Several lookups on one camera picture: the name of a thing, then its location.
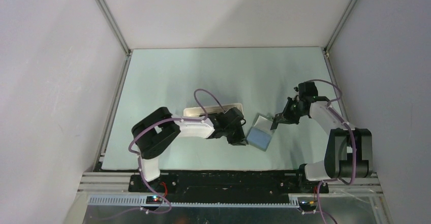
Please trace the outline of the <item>white plastic bin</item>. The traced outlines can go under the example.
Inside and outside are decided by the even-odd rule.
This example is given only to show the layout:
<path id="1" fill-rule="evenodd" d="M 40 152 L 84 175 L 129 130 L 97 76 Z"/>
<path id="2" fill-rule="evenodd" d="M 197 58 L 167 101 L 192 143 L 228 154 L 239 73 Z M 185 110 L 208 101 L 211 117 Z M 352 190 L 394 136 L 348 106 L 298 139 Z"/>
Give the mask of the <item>white plastic bin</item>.
<path id="1" fill-rule="evenodd" d="M 221 113 L 228 111 L 231 108 L 237 108 L 243 115 L 243 105 L 241 103 L 224 104 L 222 108 L 219 105 L 204 106 L 208 114 Z M 190 107 L 183 110 L 183 116 L 185 117 L 201 117 L 204 116 L 205 112 L 201 107 Z"/>

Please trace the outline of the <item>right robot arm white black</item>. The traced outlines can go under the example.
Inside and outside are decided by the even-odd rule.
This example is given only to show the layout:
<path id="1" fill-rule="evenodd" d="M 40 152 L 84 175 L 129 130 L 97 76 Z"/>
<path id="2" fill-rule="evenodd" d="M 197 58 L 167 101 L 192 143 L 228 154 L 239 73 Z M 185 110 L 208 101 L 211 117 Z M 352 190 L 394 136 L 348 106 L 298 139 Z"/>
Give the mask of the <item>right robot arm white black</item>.
<path id="1" fill-rule="evenodd" d="M 326 96 L 320 96 L 316 79 L 299 83 L 296 95 L 288 97 L 281 113 L 275 115 L 271 129 L 279 124 L 299 124 L 302 117 L 316 121 L 327 133 L 328 142 L 324 159 L 299 167 L 301 175 L 295 179 L 296 187 L 310 192 L 316 181 L 340 180 L 351 185 L 357 178 L 368 178 L 373 173 L 372 133 L 360 129 L 342 117 Z"/>

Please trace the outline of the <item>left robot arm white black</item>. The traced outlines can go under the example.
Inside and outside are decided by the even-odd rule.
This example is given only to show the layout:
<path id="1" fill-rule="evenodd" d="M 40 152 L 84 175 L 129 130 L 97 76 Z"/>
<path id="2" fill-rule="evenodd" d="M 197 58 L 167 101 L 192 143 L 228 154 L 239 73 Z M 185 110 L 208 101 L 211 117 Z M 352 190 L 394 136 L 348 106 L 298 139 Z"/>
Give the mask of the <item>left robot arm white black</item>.
<path id="1" fill-rule="evenodd" d="M 207 112 L 199 117 L 173 115 L 167 107 L 160 107 L 135 124 L 129 152 L 137 154 L 141 185 L 147 191 L 156 191 L 161 185 L 159 156 L 176 139 L 197 137 L 219 139 L 225 137 L 233 146 L 245 146 L 243 131 L 246 123 L 243 113 L 236 107 L 225 112 Z"/>

